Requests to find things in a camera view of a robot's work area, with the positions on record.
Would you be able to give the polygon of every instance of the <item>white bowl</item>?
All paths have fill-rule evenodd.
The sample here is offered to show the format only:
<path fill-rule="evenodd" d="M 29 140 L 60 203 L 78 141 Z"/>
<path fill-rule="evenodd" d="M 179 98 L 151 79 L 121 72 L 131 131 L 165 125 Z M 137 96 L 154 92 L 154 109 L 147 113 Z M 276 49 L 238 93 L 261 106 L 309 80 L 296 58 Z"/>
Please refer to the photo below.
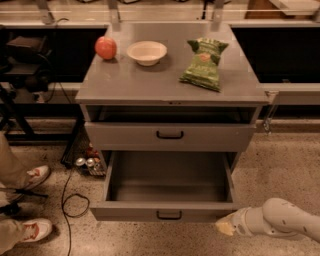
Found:
<path fill-rule="evenodd" d="M 130 45 L 127 54 L 142 66 L 152 66 L 167 54 L 167 47 L 158 42 L 141 41 Z"/>

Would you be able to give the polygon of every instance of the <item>red apple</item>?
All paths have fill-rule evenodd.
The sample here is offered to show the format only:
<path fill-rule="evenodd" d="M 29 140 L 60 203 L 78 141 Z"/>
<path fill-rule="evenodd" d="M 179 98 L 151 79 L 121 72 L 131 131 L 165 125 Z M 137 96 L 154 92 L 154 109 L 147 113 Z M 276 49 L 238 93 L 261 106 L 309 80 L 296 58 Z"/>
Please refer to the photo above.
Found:
<path fill-rule="evenodd" d="M 94 49 L 96 53 L 105 60 L 111 60 L 117 54 L 117 44 L 110 37 L 99 37 Z"/>

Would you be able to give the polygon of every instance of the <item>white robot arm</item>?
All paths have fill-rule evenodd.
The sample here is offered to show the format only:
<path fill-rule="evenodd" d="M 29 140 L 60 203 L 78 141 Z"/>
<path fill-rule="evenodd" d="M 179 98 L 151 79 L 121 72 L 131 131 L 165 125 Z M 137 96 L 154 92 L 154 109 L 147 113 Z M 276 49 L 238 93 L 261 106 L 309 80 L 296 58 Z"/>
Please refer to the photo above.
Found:
<path fill-rule="evenodd" d="M 218 220 L 216 227 L 230 236 L 235 232 L 294 240 L 307 236 L 320 243 L 320 217 L 280 198 L 271 198 L 262 207 L 240 209 Z"/>

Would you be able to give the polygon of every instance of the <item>green snack bag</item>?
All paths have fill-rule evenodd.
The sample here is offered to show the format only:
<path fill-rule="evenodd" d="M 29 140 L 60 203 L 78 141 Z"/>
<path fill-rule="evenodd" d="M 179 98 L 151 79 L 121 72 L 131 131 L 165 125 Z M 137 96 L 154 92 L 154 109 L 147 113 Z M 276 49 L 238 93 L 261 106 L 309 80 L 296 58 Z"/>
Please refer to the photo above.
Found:
<path fill-rule="evenodd" d="M 189 40 L 188 44 L 195 55 L 190 66 L 180 77 L 180 82 L 191 83 L 219 92 L 218 64 L 220 55 L 228 44 L 209 38 Z"/>

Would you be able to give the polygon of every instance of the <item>countertop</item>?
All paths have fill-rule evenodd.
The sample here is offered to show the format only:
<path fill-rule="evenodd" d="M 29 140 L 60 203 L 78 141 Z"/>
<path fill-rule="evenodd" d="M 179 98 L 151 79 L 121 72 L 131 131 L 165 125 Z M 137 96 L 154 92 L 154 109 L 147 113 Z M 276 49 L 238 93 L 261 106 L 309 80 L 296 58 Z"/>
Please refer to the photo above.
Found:
<path fill-rule="evenodd" d="M 181 104 L 262 105 L 267 97 L 244 56 L 230 26 L 211 22 L 123 22 L 107 30 L 115 39 L 115 59 L 95 56 L 85 81 L 76 96 L 85 104 Z M 193 52 L 187 40 L 209 37 L 228 43 L 219 63 L 221 92 L 179 82 L 189 66 Z M 168 48 L 167 55 L 155 66 L 143 67 L 126 55 L 134 42 L 152 40 Z"/>

